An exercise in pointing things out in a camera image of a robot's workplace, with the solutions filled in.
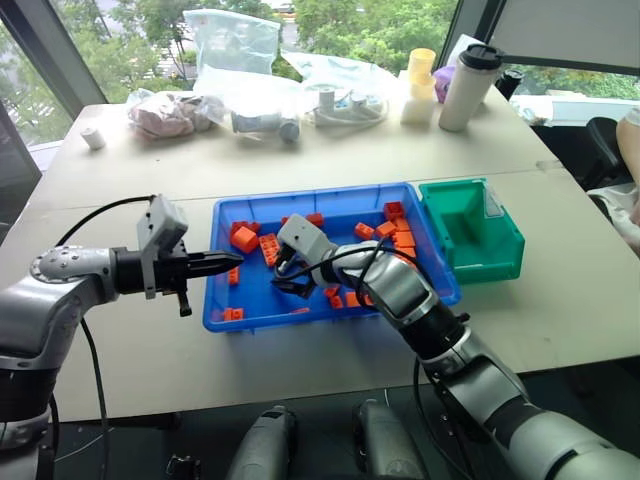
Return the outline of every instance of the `black lid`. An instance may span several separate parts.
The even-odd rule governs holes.
[[[460,54],[460,61],[476,70],[495,70],[502,65],[504,52],[499,48],[475,43]]]
[[[512,78],[514,80],[522,80],[524,78],[524,73],[520,70],[505,70],[502,76]]]

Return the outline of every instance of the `plastic bag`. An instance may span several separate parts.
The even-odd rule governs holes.
[[[302,75],[300,108],[321,126],[373,125],[384,120],[398,80],[372,63],[302,52],[282,52]]]
[[[148,139],[178,137],[204,131],[211,122],[193,92],[158,92],[140,88],[129,94],[127,114],[136,133]]]
[[[205,65],[271,74],[271,64],[278,55],[279,23],[224,10],[183,13],[194,32],[198,74]]]
[[[282,77],[205,66],[193,91],[209,120],[251,138],[298,140],[296,98],[300,84]]]

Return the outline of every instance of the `yellow cup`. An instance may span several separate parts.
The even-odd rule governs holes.
[[[416,48],[409,54],[409,67],[407,75],[409,82],[419,85],[429,83],[431,67],[436,59],[436,52],[428,48]]]

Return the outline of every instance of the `green plastic bin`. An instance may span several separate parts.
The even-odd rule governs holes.
[[[524,237],[486,179],[428,183],[418,188],[459,283],[520,276]]]

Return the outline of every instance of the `blue plastic tray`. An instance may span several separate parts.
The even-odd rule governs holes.
[[[278,195],[255,195],[219,201],[213,210],[212,250],[238,252],[229,242],[231,224],[237,221],[259,222],[259,235],[276,233],[282,217],[292,213],[308,215],[320,212],[324,216],[322,230],[336,244],[359,243],[353,233],[356,223],[376,227],[385,221],[382,209],[387,202],[402,202],[407,221],[416,242],[416,255],[433,280],[442,301],[453,305],[460,300],[460,288],[446,263],[434,230],[418,200],[415,190],[407,183],[370,185],[330,190],[309,190]],[[229,286],[227,274],[209,277],[204,304],[204,326],[213,332],[230,332],[308,322],[339,317],[375,315],[364,308],[334,310],[316,288],[307,300],[285,294],[271,285],[273,269],[267,268],[260,248],[245,255],[240,265],[240,283]],[[340,290],[344,302],[345,287]],[[244,319],[223,321],[227,307],[244,309]],[[307,313],[291,313],[308,307]]]

